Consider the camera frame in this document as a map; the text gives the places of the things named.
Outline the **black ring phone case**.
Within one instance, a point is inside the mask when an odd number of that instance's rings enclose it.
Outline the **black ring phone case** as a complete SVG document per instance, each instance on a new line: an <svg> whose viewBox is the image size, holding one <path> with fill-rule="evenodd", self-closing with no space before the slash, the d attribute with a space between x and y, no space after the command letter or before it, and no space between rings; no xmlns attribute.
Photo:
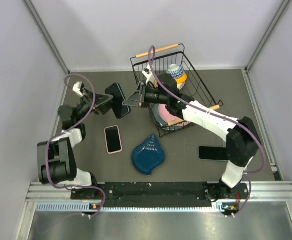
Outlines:
<svg viewBox="0 0 292 240"><path fill-rule="evenodd" d="M117 103L118 103L118 96L119 96L119 93L118 93L118 89L117 89L117 86L115 83L113 83L112 85L110 85L109 87L107 87L105 90L104 90L105 94L107 95L112 95L113 96L113 99L112 99L112 111L115 115L115 117L117 116L118 112L117 112Z"/></svg>

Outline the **blue-edged phone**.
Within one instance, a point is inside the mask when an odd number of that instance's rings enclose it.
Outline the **blue-edged phone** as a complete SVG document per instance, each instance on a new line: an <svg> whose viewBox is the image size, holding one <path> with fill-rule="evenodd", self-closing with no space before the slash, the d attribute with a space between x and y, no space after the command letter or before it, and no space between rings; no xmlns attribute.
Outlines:
<svg viewBox="0 0 292 240"><path fill-rule="evenodd" d="M225 147L200 146L198 148L198 157L205 161L228 161Z"/></svg>

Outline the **teal-edged phone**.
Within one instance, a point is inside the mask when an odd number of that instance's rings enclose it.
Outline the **teal-edged phone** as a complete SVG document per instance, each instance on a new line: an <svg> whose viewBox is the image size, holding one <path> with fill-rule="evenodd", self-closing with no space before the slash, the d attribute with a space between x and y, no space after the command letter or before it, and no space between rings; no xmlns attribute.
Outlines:
<svg viewBox="0 0 292 240"><path fill-rule="evenodd" d="M115 84L117 86L118 93L119 93L118 103L117 103L118 114L117 114L116 118L121 119L131 112L131 108L129 106L123 105L123 101L125 101L126 98L124 96L124 93L123 93L120 85L117 82Z"/></svg>

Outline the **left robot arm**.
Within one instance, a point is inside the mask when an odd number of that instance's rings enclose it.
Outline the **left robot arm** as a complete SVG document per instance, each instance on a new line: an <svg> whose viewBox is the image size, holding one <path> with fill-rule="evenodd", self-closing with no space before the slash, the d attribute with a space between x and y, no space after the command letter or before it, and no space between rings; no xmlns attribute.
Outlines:
<svg viewBox="0 0 292 240"><path fill-rule="evenodd" d="M61 132L50 142L37 144L37 170L41 184L53 183L58 188L74 192L82 189L88 198L104 197L93 174L77 168L73 147L86 137L82 119L90 113L104 115L111 109L112 101L111 95L97 94L93 102L93 94L85 93L75 107L64 104L58 108Z"/></svg>

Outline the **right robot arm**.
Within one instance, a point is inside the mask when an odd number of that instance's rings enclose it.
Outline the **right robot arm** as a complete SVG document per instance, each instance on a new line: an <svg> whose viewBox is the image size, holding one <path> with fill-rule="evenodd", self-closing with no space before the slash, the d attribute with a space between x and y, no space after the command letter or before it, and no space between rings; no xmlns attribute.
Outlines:
<svg viewBox="0 0 292 240"><path fill-rule="evenodd" d="M205 107L193 97L180 92L176 81L168 74L156 77L157 88L139 82L135 92L123 101L124 106L146 108L150 104L163 104L168 112L186 122L198 125L220 137L226 144L227 165L218 184L216 197L230 198L237 193L247 167L262 150L253 121L237 119Z"/></svg>

